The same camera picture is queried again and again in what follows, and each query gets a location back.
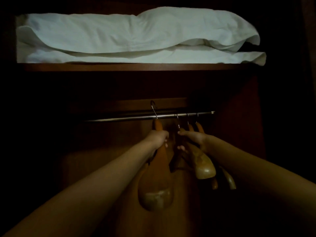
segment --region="person's left arm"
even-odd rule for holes
[[[48,200],[4,236],[89,236],[139,169],[165,143],[151,131],[120,157]]]

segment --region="forearm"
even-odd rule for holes
[[[151,143],[136,144],[54,196],[5,236],[90,235],[153,151]]]
[[[231,175],[284,200],[316,221],[316,185],[280,166],[246,153],[214,136],[206,138],[206,152]]]

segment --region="white blanket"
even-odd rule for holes
[[[264,65],[256,29],[238,15],[159,7],[134,15],[29,14],[17,27],[18,62],[241,63]]]

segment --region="wooden shelf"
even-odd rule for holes
[[[247,64],[151,64],[151,63],[39,63],[18,64],[23,71],[198,71],[198,70],[245,70],[255,65]]]

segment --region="wardrobe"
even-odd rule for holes
[[[267,53],[254,64],[16,63],[14,16],[25,13],[134,14],[159,6],[234,12],[255,26]],[[315,96],[301,0],[22,0],[3,10],[2,231],[89,173],[123,154],[152,128],[152,119],[100,121],[157,113],[213,114],[159,119],[170,132],[202,124],[214,135],[259,158],[315,181]],[[245,51],[254,50],[244,46]],[[164,212],[137,199],[141,170],[95,236],[264,236],[274,227],[244,183],[230,190],[197,181],[184,160],[172,173],[174,200]]]

